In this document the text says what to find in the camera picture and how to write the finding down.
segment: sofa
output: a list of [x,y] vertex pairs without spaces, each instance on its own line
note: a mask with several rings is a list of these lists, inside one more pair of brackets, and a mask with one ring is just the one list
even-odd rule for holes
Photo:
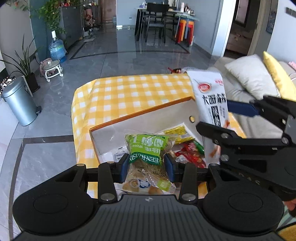
[[[232,58],[219,58],[212,67],[208,68],[208,70],[221,73],[226,98],[228,100],[249,103],[250,101],[255,100],[255,98],[246,91],[237,78],[225,68],[225,65],[232,61],[234,61]],[[280,64],[290,76],[294,85],[296,85],[296,71],[285,62],[280,61]],[[234,114],[234,116],[248,138],[280,138],[282,135],[282,131],[278,127],[261,116],[255,116],[253,118],[238,114]]]

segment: white bottle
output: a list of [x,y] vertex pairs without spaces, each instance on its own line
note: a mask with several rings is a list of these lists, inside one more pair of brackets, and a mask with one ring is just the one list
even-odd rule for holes
[[184,12],[185,3],[181,2],[181,9],[180,12]]

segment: tablecloth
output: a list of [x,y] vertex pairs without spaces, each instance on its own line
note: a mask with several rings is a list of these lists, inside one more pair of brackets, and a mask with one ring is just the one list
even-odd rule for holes
[[[87,168],[98,166],[89,135],[90,128],[188,96],[194,97],[194,94],[187,74],[117,76],[96,79],[79,87],[72,102],[77,163],[85,163]],[[231,128],[245,137],[231,113],[229,118]],[[95,192],[96,185],[91,186],[89,189]]]

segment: trash can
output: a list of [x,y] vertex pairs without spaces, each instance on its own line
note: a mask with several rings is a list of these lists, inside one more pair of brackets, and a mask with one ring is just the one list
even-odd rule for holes
[[9,82],[2,92],[2,98],[22,126],[32,123],[41,112],[41,107],[35,105],[33,98],[26,91],[23,77],[17,77]]

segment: yellow pillow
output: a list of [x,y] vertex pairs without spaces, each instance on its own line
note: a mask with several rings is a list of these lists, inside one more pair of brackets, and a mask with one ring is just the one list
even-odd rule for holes
[[296,87],[280,63],[266,51],[263,52],[263,62],[274,80],[281,97],[296,101]]

